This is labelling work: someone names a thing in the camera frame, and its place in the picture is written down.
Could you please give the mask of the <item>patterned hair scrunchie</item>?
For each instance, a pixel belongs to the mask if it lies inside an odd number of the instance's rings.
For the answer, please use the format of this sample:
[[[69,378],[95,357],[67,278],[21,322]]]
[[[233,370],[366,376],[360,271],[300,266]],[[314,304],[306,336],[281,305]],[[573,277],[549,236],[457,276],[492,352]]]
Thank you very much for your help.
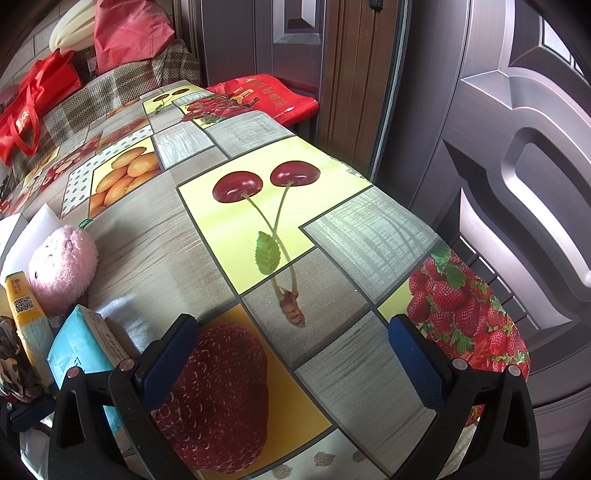
[[[44,393],[20,339],[14,321],[1,316],[1,394],[30,403]]]

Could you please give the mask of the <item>teal tissue pack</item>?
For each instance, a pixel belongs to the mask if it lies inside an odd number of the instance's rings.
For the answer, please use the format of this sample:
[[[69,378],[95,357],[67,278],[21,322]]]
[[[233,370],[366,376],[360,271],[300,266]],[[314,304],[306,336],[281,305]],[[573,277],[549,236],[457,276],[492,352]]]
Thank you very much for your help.
[[[61,388],[71,367],[79,367],[85,373],[110,371],[127,357],[105,320],[77,305],[55,336],[47,362],[57,387]]]

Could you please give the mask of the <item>pink plush toy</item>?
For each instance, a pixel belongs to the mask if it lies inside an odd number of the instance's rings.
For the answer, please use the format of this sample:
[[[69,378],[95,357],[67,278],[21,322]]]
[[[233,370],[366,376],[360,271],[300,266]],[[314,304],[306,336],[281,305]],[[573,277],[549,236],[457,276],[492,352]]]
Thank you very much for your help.
[[[77,226],[55,230],[35,249],[27,275],[48,317],[65,314],[82,296],[95,276],[97,263],[92,236]]]

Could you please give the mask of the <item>white shallow cardboard box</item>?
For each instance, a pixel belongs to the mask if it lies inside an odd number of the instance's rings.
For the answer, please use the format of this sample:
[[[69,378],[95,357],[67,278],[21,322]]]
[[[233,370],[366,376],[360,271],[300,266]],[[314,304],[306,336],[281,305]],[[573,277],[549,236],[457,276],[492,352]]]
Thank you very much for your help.
[[[47,204],[30,220],[20,213],[2,219],[1,282],[10,274],[27,272],[33,252],[61,227],[62,223]]]

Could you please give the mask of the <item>fruit print tablecloth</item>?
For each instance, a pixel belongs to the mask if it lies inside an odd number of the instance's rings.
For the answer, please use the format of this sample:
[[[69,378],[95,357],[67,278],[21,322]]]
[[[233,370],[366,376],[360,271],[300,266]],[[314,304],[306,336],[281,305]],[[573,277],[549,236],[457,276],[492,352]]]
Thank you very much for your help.
[[[7,194],[84,224],[82,301],[140,353],[181,313],[198,348],[154,414],[197,479],[386,479],[437,418],[393,349],[406,315],[458,366],[527,376],[506,302],[362,174],[180,80],[84,115]]]

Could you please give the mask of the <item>plaid cloth covered bench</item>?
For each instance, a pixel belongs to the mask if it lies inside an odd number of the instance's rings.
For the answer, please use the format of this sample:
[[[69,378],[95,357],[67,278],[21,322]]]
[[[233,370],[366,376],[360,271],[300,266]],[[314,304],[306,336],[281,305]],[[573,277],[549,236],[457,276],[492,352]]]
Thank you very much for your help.
[[[150,60],[127,63],[94,78],[41,118],[35,155],[12,152],[4,185],[14,189],[45,154],[123,103],[180,80],[202,84],[200,60],[181,40]]]

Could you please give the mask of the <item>red tote bag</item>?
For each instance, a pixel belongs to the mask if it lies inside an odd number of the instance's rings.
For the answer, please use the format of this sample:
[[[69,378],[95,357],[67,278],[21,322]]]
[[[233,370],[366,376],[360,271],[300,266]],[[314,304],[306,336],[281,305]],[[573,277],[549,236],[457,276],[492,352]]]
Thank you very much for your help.
[[[27,156],[39,148],[43,116],[82,87],[72,63],[75,52],[55,50],[38,60],[18,86],[16,98],[1,114],[1,160],[12,166],[15,149]]]

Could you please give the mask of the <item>cream foam roll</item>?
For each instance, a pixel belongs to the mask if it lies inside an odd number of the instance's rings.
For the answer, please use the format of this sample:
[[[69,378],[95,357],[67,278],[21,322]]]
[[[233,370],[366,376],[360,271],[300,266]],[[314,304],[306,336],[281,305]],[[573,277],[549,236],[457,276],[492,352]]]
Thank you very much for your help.
[[[81,0],[75,3],[53,29],[49,38],[51,52],[82,51],[94,44],[96,2]]]

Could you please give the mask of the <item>pink red plastic bag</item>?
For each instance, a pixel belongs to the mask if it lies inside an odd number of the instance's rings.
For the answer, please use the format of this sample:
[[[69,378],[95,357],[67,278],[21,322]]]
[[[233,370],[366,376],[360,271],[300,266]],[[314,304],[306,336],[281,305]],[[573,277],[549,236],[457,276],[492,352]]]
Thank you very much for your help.
[[[149,60],[174,40],[175,32],[165,10],[154,1],[96,2],[94,49],[96,73],[121,65]]]

